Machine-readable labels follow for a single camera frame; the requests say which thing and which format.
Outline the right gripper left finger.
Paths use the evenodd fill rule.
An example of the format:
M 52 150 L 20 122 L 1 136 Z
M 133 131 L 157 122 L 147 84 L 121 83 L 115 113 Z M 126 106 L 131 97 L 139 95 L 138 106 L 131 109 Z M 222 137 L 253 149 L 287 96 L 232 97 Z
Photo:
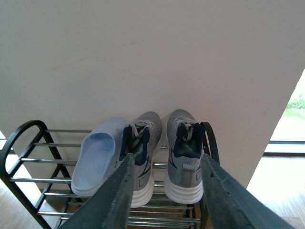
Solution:
M 61 229 L 125 229 L 130 213 L 134 156 L 129 153 L 99 190 Z

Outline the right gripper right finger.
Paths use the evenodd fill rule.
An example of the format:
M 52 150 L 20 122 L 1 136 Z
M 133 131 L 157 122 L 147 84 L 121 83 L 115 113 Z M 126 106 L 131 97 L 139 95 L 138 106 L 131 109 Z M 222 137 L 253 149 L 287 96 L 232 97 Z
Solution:
M 292 229 L 208 154 L 202 158 L 205 203 L 215 229 Z

